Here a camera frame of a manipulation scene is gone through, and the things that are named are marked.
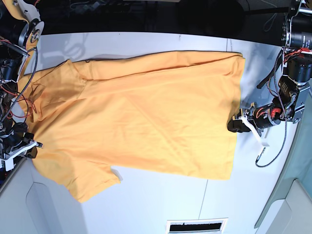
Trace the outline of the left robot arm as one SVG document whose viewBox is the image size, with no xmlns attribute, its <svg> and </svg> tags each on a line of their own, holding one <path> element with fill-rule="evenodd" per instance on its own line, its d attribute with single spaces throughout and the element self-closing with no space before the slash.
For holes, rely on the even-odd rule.
<svg viewBox="0 0 312 234">
<path fill-rule="evenodd" d="M 312 2 L 293 0 L 283 23 L 282 49 L 271 72 L 257 85 L 269 89 L 271 103 L 258 107 L 254 102 L 250 108 L 241 108 L 227 124 L 234 133 L 250 132 L 241 120 L 255 128 L 257 133 L 276 126 L 280 122 L 297 123 L 301 120 L 312 78 Z"/>
</svg>

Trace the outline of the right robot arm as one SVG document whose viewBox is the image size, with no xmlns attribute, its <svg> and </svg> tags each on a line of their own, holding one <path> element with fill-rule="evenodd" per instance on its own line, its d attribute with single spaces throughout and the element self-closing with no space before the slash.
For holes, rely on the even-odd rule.
<svg viewBox="0 0 312 234">
<path fill-rule="evenodd" d="M 44 22 L 38 9 L 23 0 L 0 2 L 0 158 L 8 161 L 16 156 L 35 157 L 32 149 L 42 146 L 34 141 L 25 122 L 15 123 L 13 107 L 19 100 L 26 101 L 25 89 L 18 90 L 32 57 L 38 56 L 37 43 Z"/>
</svg>

